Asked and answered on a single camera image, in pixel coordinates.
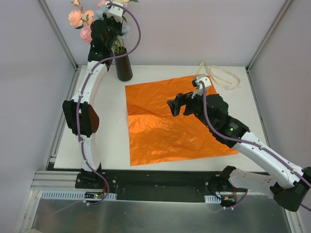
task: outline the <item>white strap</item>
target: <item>white strap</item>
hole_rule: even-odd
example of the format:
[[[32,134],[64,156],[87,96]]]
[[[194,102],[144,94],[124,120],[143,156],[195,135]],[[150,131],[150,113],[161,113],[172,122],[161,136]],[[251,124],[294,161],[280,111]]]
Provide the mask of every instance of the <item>white strap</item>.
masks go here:
[[[218,86],[221,86],[224,90],[230,91],[230,90],[233,90],[235,88],[241,88],[241,86],[239,85],[241,80],[239,79],[239,77],[236,74],[234,74],[234,73],[232,73],[232,72],[230,72],[230,71],[228,71],[222,67],[217,67],[217,66],[208,67],[206,62],[202,62],[199,65],[199,69],[198,69],[197,74],[200,73],[200,70],[202,69],[202,67],[205,67],[206,74],[209,75],[210,78],[212,78],[213,81],[215,83],[217,83]],[[236,82],[233,83],[233,82],[231,82],[231,81],[229,81],[223,77],[215,75],[212,72],[212,69],[222,71],[223,73],[227,74],[228,76],[231,76],[234,80],[236,80]]]

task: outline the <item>wrinkled cloth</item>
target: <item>wrinkled cloth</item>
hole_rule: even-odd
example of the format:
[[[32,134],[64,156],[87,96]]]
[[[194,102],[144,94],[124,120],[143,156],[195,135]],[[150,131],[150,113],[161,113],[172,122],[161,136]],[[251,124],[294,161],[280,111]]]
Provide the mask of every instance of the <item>wrinkled cloth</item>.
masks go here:
[[[218,142],[194,115],[173,117],[168,100],[194,91],[195,76],[125,87],[131,166],[238,153]],[[212,85],[207,94],[216,94]]]

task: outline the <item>white wall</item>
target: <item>white wall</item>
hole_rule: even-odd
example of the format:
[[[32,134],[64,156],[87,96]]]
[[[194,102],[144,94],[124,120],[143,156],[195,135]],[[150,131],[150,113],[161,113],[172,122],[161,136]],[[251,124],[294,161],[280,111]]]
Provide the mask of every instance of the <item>white wall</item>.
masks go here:
[[[311,1],[295,0],[251,70],[273,149],[311,166]],[[311,191],[304,202],[311,207]],[[311,213],[300,208],[307,232]]]
[[[78,64],[86,64],[89,46],[80,30],[68,22],[71,0],[46,0]],[[99,0],[81,0],[95,10]],[[284,0],[140,0],[130,2],[141,24],[142,39],[131,55],[135,65],[245,66],[281,8]],[[135,24],[126,45],[137,40]]]
[[[73,68],[35,0],[1,3],[0,232],[16,231]]]

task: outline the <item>white table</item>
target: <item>white table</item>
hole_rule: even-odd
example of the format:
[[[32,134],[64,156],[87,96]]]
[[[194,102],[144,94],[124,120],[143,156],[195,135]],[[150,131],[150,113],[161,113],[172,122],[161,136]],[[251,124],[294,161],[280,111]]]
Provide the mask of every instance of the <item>white table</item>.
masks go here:
[[[264,133],[257,113],[255,101],[244,67],[225,67],[241,79],[241,88],[225,91],[216,83],[216,91],[229,104],[229,114],[247,125],[257,137],[265,142]],[[94,102],[94,109],[100,118],[96,133],[102,169],[136,170],[184,170],[221,171],[227,165],[245,171],[263,171],[261,167],[242,154],[212,157],[177,162],[163,162],[150,165],[130,166],[128,120],[125,86],[161,81],[196,74],[198,66],[132,66],[133,78],[128,82],[118,80],[112,66],[102,81]],[[86,72],[82,67],[78,85]],[[54,168],[80,169],[82,157],[74,134],[66,126],[57,153]]]

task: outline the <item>black vase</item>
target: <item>black vase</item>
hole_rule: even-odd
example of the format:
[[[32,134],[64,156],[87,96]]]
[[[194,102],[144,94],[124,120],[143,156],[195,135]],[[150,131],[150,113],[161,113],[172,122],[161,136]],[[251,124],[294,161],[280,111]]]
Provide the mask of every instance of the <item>black vase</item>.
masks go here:
[[[119,53],[115,52],[115,55],[118,56],[118,55],[122,55],[125,53],[127,53],[126,48],[119,47]],[[130,59],[128,58],[128,55],[121,57],[121,58],[117,58],[115,60],[116,60],[118,79],[124,82],[131,80],[133,77],[133,72],[132,72],[131,63],[130,63]]]

